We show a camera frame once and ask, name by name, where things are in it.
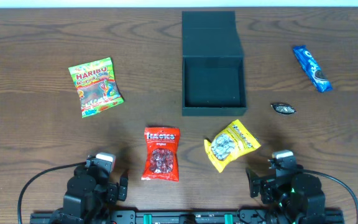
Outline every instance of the blue cookie wrapper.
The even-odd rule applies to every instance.
[[[311,53],[305,45],[294,47],[293,52],[301,64],[303,71],[306,72],[307,76],[320,93],[333,90],[330,82],[324,76],[320,66],[313,56],[311,56]]]

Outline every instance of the open box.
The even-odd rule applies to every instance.
[[[182,32],[182,115],[243,115],[244,54],[234,12],[183,12]]]

